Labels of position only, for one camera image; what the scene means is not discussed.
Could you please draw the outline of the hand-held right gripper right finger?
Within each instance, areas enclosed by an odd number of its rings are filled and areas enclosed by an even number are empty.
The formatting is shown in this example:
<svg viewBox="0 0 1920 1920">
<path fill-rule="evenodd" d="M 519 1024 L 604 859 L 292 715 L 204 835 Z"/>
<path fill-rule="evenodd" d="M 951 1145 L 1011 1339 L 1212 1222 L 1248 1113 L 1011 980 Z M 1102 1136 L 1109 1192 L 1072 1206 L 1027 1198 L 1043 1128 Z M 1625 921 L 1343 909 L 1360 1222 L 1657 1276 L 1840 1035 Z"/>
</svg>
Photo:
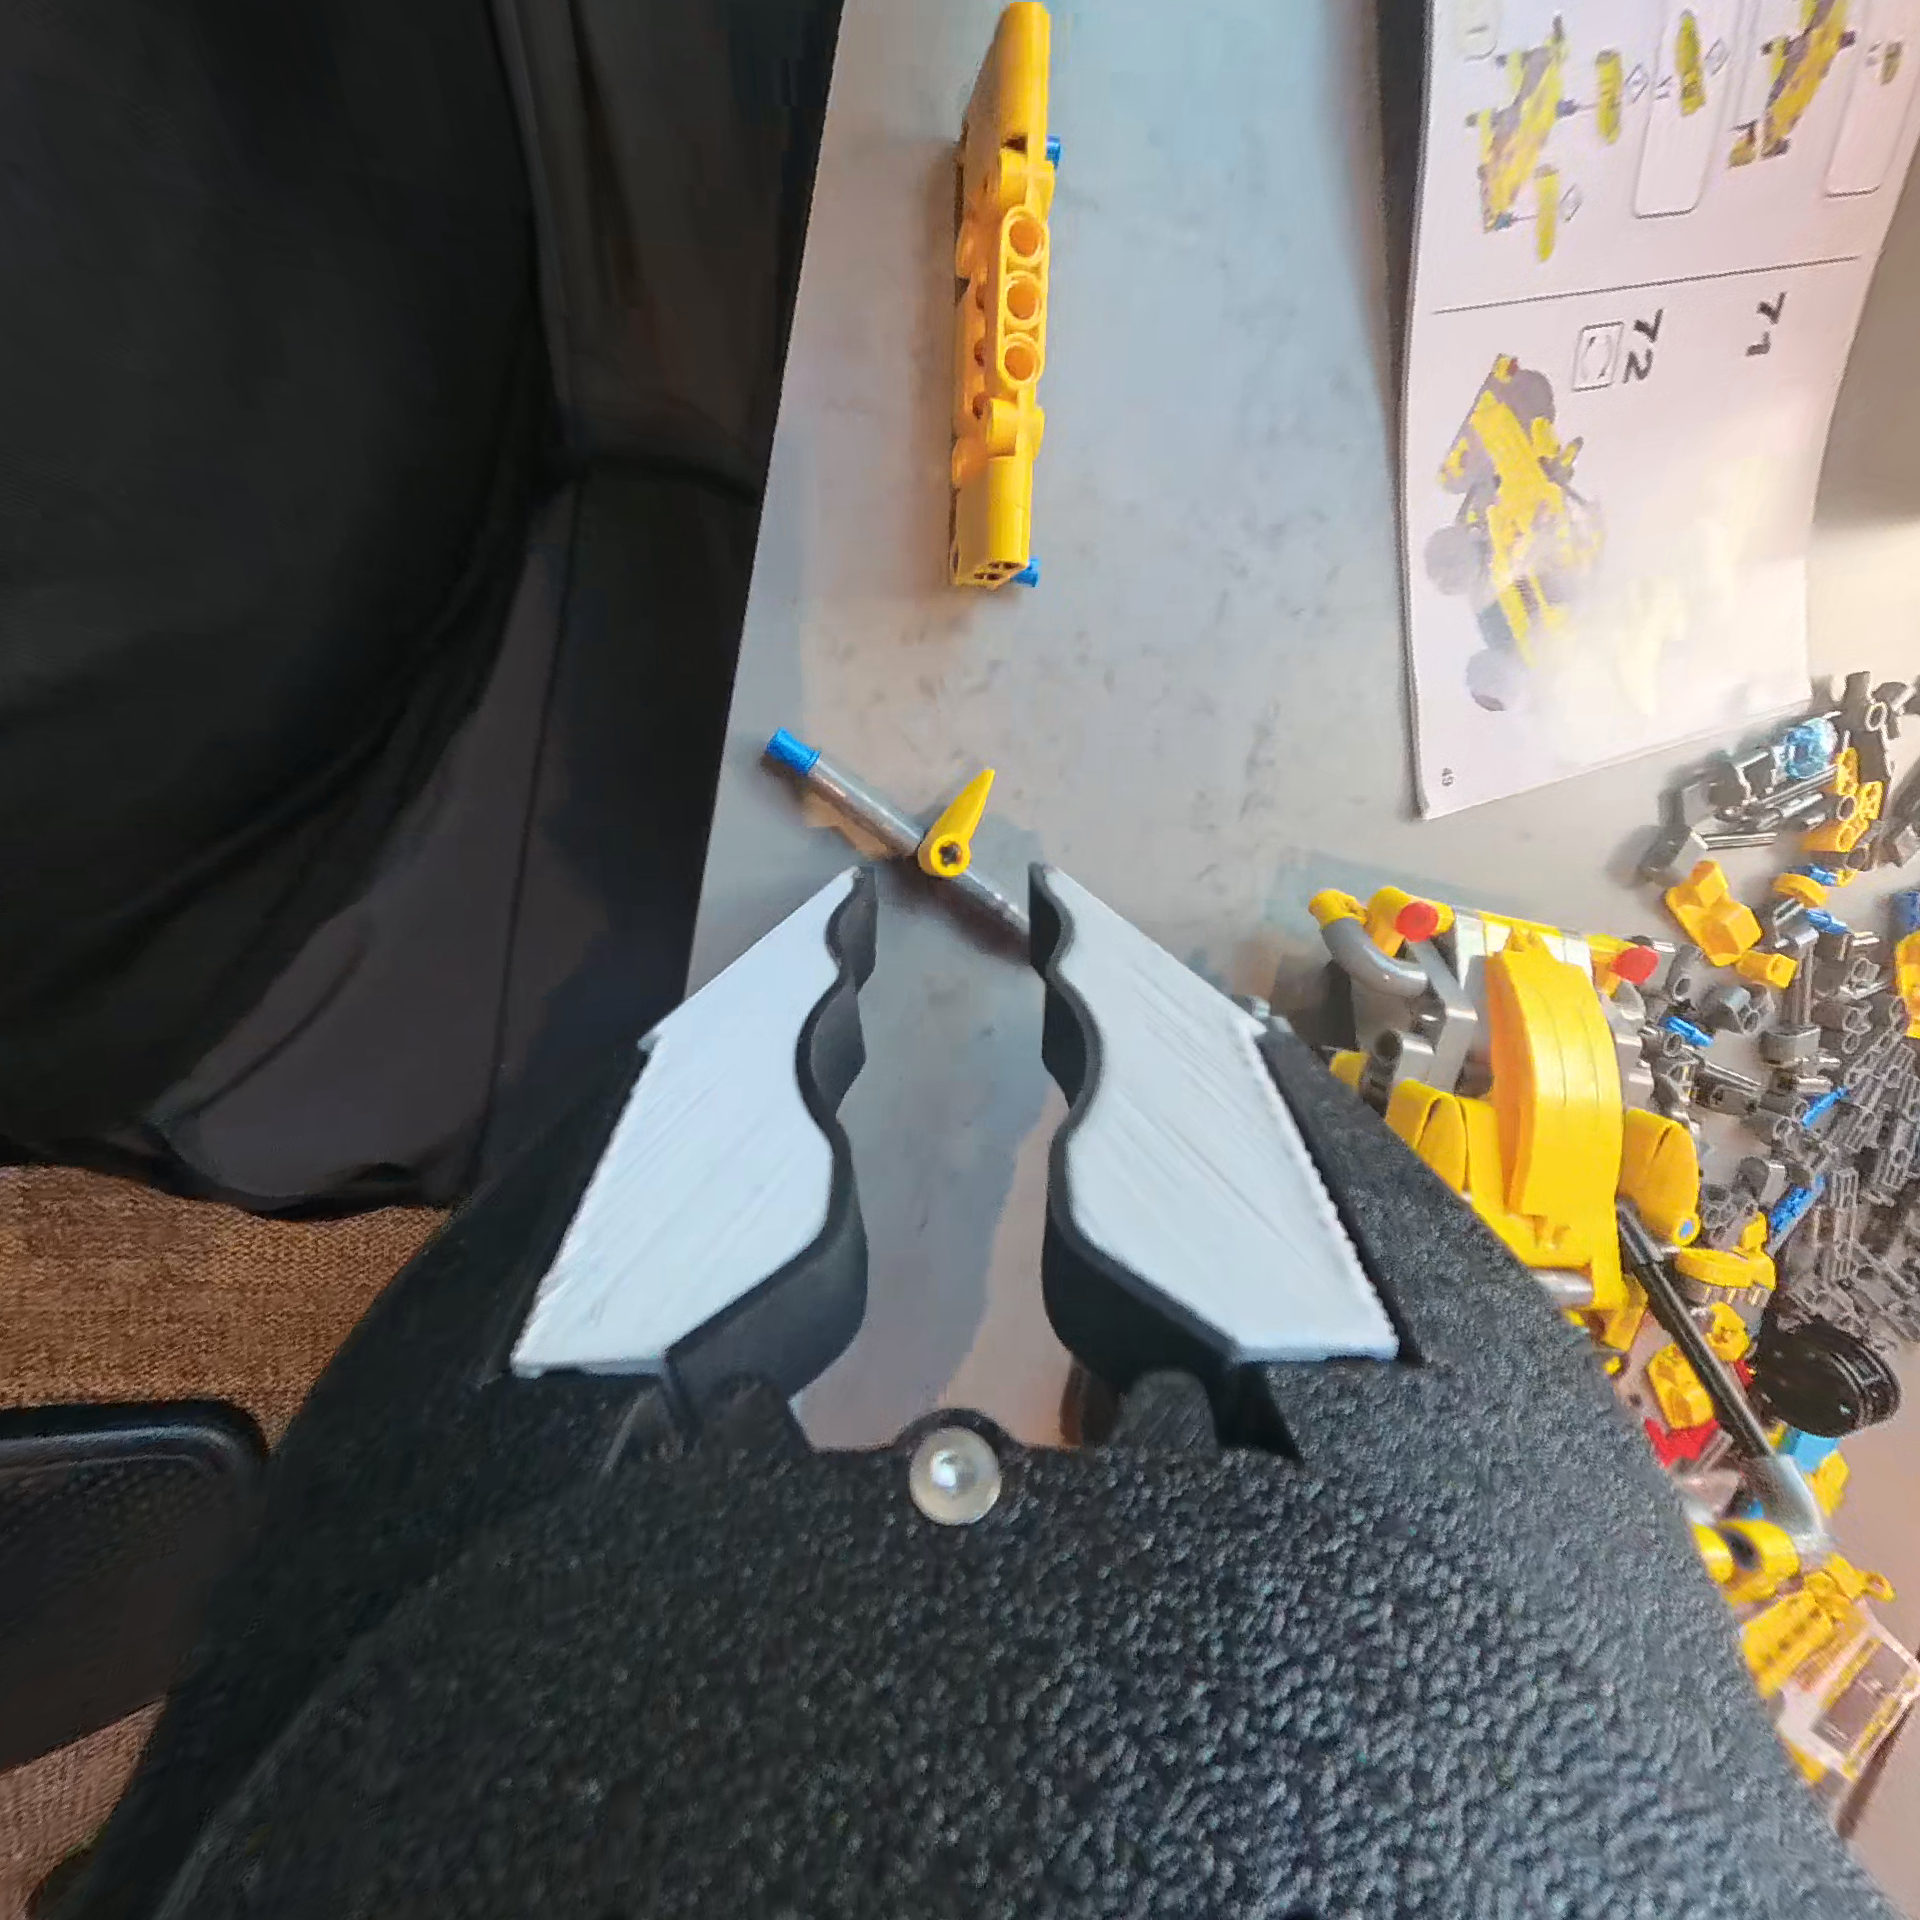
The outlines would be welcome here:
<svg viewBox="0 0 1920 1920">
<path fill-rule="evenodd" d="M 1121 1405 L 1196 1376 L 1241 1429 L 1273 1367 L 1392 1367 L 1399 1329 L 1273 1074 L 1273 1024 L 1167 941 L 1027 866 L 1043 1074 L 1043 1318 Z"/>
</svg>

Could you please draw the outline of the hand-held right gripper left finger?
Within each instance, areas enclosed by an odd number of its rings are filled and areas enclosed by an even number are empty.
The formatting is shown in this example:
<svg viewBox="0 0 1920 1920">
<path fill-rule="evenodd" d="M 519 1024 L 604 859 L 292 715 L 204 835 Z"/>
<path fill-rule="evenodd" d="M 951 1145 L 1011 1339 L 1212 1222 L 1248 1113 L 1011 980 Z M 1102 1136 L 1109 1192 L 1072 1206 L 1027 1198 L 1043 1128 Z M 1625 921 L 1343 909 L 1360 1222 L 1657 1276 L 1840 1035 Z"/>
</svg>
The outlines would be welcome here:
<svg viewBox="0 0 1920 1920">
<path fill-rule="evenodd" d="M 813 1387 L 865 1312 L 837 1107 L 865 1061 L 871 875 L 842 866 L 640 1043 L 511 1376 Z"/>
</svg>

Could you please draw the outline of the yellow toy vehicle model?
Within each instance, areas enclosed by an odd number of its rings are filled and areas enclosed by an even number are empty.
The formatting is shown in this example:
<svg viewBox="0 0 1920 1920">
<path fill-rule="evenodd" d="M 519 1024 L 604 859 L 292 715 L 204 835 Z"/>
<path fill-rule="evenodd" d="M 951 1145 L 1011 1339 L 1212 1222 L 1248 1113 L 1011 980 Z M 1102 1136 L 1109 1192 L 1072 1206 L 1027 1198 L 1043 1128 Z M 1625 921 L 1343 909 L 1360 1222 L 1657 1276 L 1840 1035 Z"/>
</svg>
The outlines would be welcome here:
<svg viewBox="0 0 1920 1920">
<path fill-rule="evenodd" d="M 1704 1297 L 1696 1136 L 1653 1107 L 1676 941 L 1568 936 L 1413 886 L 1317 886 L 1355 1043 L 1323 1067 L 1456 1186 L 1602 1350 L 1696 1556 L 1750 1620 L 1840 1556 L 1842 1437 L 1750 1401 L 1755 1329 Z"/>
</svg>

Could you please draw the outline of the grey toy axle yellow connector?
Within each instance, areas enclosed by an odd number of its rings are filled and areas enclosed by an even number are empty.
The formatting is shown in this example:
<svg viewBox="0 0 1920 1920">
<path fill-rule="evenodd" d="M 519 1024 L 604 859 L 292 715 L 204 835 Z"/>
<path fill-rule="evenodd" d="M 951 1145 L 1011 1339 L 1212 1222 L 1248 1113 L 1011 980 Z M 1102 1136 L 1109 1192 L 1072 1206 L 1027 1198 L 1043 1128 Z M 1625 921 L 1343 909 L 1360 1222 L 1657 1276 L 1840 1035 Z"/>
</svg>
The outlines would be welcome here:
<svg viewBox="0 0 1920 1920">
<path fill-rule="evenodd" d="M 761 743 L 761 766 L 792 780 L 811 797 L 821 797 L 842 835 L 883 845 L 892 859 L 920 866 L 941 897 L 962 897 L 1011 941 L 1027 941 L 1027 909 L 971 859 L 995 769 L 979 769 L 933 823 L 912 823 L 897 797 L 883 797 L 865 780 L 855 780 L 789 729 Z"/>
</svg>

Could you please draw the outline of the yellow toy brick panel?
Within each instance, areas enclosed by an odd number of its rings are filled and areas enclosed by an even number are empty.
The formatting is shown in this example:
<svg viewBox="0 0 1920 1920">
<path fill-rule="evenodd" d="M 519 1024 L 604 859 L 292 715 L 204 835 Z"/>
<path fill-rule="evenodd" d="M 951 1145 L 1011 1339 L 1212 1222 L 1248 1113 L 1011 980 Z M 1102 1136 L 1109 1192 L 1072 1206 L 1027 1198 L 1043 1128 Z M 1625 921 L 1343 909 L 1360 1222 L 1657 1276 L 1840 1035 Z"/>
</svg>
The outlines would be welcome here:
<svg viewBox="0 0 1920 1920">
<path fill-rule="evenodd" d="M 1054 12 L 999 5 L 958 130 L 951 587 L 1034 587 Z"/>
</svg>

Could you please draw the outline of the grey desk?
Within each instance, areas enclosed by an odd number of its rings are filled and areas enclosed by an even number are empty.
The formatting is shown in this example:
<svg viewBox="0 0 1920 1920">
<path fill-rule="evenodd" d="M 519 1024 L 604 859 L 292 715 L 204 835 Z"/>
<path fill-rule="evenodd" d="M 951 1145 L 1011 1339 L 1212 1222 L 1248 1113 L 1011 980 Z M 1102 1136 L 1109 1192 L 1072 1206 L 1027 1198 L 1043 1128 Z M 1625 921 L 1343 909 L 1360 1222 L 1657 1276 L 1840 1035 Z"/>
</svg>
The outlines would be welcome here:
<svg viewBox="0 0 1920 1920">
<path fill-rule="evenodd" d="M 995 766 L 979 866 L 1056 859 L 1228 992 L 1323 992 L 1313 886 L 1668 936 L 1657 783 L 1768 715 L 1413 805 L 1399 324 L 1410 5 L 1054 5 L 1043 587 L 951 587 L 958 121 L 995 5 L 842 5 L 694 905 L 705 982 L 855 845 L 789 715 L 897 797 Z M 1812 677 L 1910 670 L 1910 169 L 1812 523 Z"/>
</svg>

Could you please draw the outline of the pile of grey toy bricks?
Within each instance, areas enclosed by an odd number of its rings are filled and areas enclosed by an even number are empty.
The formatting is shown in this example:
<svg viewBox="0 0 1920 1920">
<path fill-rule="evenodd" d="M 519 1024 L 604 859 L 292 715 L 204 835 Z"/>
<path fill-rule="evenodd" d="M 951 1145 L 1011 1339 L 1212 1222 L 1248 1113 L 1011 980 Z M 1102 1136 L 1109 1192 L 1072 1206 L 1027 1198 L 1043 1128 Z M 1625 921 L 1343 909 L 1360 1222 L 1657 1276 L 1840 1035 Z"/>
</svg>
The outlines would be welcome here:
<svg viewBox="0 0 1920 1920">
<path fill-rule="evenodd" d="M 1657 796 L 1653 1107 L 1696 1136 L 1704 1297 L 1910 1350 L 1910 685 L 1842 677 Z"/>
</svg>

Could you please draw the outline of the black toy wheel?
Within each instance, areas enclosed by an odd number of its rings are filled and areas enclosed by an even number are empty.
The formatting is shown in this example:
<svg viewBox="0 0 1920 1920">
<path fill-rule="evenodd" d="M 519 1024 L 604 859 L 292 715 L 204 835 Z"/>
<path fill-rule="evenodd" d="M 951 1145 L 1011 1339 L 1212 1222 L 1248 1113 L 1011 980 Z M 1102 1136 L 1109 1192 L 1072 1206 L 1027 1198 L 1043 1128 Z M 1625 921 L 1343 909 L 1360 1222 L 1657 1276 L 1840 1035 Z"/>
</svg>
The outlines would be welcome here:
<svg viewBox="0 0 1920 1920">
<path fill-rule="evenodd" d="M 1840 1318 L 1766 1318 L 1750 1350 L 1750 1401 L 1783 1429 L 1853 1437 L 1887 1423 L 1903 1387 L 1887 1357 Z"/>
</svg>

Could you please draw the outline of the black office chair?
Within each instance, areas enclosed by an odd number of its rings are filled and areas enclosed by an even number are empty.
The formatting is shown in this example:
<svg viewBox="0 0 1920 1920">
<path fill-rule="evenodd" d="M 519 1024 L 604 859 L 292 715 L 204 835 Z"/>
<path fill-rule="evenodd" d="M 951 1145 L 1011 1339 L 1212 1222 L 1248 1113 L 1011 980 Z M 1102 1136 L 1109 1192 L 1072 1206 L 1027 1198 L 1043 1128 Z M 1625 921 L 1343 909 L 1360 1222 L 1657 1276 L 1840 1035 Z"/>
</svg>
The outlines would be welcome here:
<svg viewBox="0 0 1920 1920">
<path fill-rule="evenodd" d="M 179 1684 L 250 1534 L 270 1429 L 235 1401 L 0 1405 L 0 1763 Z"/>
</svg>

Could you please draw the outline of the person's black pants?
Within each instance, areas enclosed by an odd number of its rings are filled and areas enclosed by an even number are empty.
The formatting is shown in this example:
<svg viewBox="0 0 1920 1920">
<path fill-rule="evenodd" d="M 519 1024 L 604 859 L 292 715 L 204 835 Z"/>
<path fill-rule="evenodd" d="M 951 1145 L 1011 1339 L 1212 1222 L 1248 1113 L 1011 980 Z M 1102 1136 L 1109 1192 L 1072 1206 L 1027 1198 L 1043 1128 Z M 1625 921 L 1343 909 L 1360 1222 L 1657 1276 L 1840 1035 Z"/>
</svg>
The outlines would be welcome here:
<svg viewBox="0 0 1920 1920">
<path fill-rule="evenodd" d="M 842 5 L 0 5 L 0 1145 L 452 1206 L 684 998 Z"/>
</svg>

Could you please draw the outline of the toy instruction booklet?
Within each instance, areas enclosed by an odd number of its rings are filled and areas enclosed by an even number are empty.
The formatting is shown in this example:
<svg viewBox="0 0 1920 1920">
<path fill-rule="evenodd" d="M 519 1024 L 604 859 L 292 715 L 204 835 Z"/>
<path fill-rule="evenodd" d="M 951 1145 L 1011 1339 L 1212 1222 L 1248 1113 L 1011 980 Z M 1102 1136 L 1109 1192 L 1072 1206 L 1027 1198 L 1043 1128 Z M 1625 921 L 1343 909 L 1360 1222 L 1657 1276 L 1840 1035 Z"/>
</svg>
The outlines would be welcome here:
<svg viewBox="0 0 1920 1920">
<path fill-rule="evenodd" d="M 1812 523 L 1910 169 L 1903 0 L 1439 0 L 1399 324 L 1413 805 L 1812 688 Z"/>
</svg>

